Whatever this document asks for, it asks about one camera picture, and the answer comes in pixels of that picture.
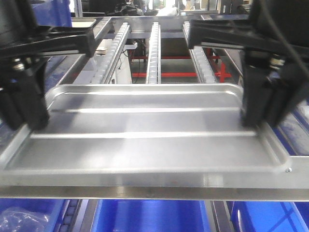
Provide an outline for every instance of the aluminum tray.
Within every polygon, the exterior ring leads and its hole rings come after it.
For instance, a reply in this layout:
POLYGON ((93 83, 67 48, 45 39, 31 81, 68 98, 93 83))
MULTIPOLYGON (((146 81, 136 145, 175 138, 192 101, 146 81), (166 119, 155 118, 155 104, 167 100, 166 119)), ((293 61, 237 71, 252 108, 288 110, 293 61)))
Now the aluminum tray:
POLYGON ((241 97, 231 84, 58 86, 49 125, 23 127, 0 156, 0 183, 184 186, 186 174, 284 171, 272 130, 241 126, 241 97))

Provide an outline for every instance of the metal bar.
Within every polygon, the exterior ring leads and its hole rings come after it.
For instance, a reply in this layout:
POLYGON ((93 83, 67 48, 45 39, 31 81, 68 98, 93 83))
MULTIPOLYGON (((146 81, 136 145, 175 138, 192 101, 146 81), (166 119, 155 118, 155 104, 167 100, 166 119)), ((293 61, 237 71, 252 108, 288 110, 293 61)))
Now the metal bar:
POLYGON ((104 56, 103 62, 98 69, 96 75, 92 79, 92 84, 108 84, 115 71, 119 57, 126 44, 129 35, 130 26, 128 23, 123 23, 115 39, 112 42, 107 54, 104 56))
POLYGON ((68 231, 70 232, 79 232, 82 225, 82 218, 84 218, 85 211, 88 205, 87 199, 79 200, 77 207, 75 209, 73 218, 69 225, 68 231))
MULTIPOLYGON (((133 77, 146 77, 146 73, 140 72, 140 73, 132 73, 133 77)), ((196 77, 197 74, 195 72, 164 72, 161 74, 161 77, 196 77)))
MULTIPOLYGON (((210 14, 217 14, 218 11, 209 11, 203 18, 210 20, 210 14)), ((131 27, 129 39, 149 39, 151 28, 154 22, 158 22, 161 27, 161 38, 184 38, 183 23, 192 19, 201 19, 199 14, 185 16, 130 16, 112 17, 113 32, 105 36, 105 39, 113 39, 124 22, 131 27)))
POLYGON ((9 186, 0 187, 0 197, 307 202, 309 189, 9 186))
POLYGON ((224 81, 227 77, 232 77, 232 75, 230 73, 226 72, 226 66, 225 66, 223 61, 221 62, 220 68, 211 56, 210 56, 210 59, 208 61, 211 64, 211 66, 216 70, 216 72, 214 74, 215 74, 216 77, 219 78, 220 83, 224 83, 224 81))
POLYGON ((89 232, 92 231, 92 227, 94 226, 94 219, 96 216, 96 210, 98 208, 98 204, 100 204, 100 200, 89 200, 86 211, 84 213, 84 219, 82 225, 80 227, 79 232, 89 232))
MULTIPOLYGON (((136 56, 136 57, 132 57, 132 59, 148 59, 147 56, 136 56)), ((187 56, 165 56, 165 57, 161 57, 161 59, 191 59, 191 57, 187 57, 187 56)))
POLYGON ((211 201, 217 232, 232 232, 224 202, 211 201))
POLYGON ((159 23, 154 23, 149 41, 146 84, 161 83, 161 33, 159 23))
MULTIPOLYGON (((96 46, 103 40, 104 36, 112 27, 111 18, 97 19, 97 23, 93 28, 96 46)), ((55 69, 55 71, 46 78, 48 89, 62 84, 72 84, 81 72, 89 58, 86 55, 70 55, 66 56, 64 61, 55 69)))
POLYGON ((74 0, 74 11, 76 17, 83 17, 82 0, 74 0))
POLYGON ((216 228, 216 224, 214 221, 214 215, 211 207, 212 201, 204 201, 205 202, 205 208, 206 208, 206 215, 209 223, 209 228, 211 232, 218 232, 216 228))
MULTIPOLYGON (((190 31, 190 23, 184 22, 183 32, 186 42, 188 44, 188 35, 190 31)), ((208 62, 208 59, 203 51, 203 48, 200 46, 195 46, 193 49, 189 49, 191 59, 194 64, 194 68, 197 73, 197 77, 200 83, 216 83, 216 77, 213 73, 211 65, 208 62)))
POLYGON ((230 71, 234 71, 235 75, 242 76, 242 66, 240 61, 240 51, 233 49, 214 49, 215 53, 220 56, 230 71))
POLYGON ((158 34, 158 84, 161 84, 161 26, 158 34))

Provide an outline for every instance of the blue bin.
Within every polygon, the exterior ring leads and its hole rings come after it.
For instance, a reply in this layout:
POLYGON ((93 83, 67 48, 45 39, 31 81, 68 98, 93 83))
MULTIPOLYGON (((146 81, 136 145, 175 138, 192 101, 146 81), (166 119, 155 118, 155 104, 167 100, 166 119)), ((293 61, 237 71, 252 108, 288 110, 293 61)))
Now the blue bin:
POLYGON ((231 220, 237 232, 309 232, 290 202, 234 202, 231 220))
POLYGON ((308 202, 295 202, 295 205, 302 216, 306 226, 309 228, 309 203, 308 202))
POLYGON ((32 9, 39 25, 72 26, 69 0, 45 0, 44 3, 33 4, 32 9))
POLYGON ((91 232, 210 232, 203 201, 100 200, 91 232))
POLYGON ((57 224, 61 224, 66 200, 53 199, 0 199, 0 214, 10 207, 21 207, 31 212, 49 216, 44 232, 53 232, 57 224))

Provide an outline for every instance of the black cable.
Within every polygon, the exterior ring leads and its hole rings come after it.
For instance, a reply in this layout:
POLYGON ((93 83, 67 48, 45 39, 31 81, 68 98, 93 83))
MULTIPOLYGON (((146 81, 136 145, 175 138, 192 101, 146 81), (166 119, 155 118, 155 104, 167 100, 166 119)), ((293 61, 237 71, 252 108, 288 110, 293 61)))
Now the black cable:
MULTIPOLYGON (((126 50, 126 51, 127 51, 127 50, 126 50)), ((122 53, 123 53, 126 57, 128 57, 128 56, 125 54, 126 51, 122 51, 122 53)), ((128 58, 129 58, 129 57, 128 57, 128 58)))
POLYGON ((146 44, 142 41, 142 40, 140 40, 140 39, 136 39, 138 42, 140 42, 142 45, 144 45, 144 47, 147 47, 146 46, 146 44))
POLYGON ((119 58, 119 59, 120 59, 120 66, 119 66, 119 68, 118 68, 118 69, 121 69, 122 60, 121 60, 121 58, 119 58))
POLYGON ((140 77, 140 59, 139 59, 139 72, 138 72, 138 75, 137 75, 136 80, 134 82, 135 84, 137 83, 139 77, 140 77))
POLYGON ((293 58, 293 60, 298 64, 300 69, 305 74, 306 78, 309 80, 309 70, 308 70, 308 68, 306 67, 304 61, 301 59, 300 55, 290 45, 290 43, 286 40, 285 36, 283 35, 283 33, 280 31, 280 29, 276 25, 275 20, 272 18, 271 14, 270 14, 270 12, 268 10, 267 4, 266 4, 266 0, 260 0, 260 3, 261 3, 261 7, 263 9, 265 18, 268 21, 270 27, 275 32, 277 38, 281 41, 281 43, 284 45, 284 47, 290 53, 290 55, 293 58))

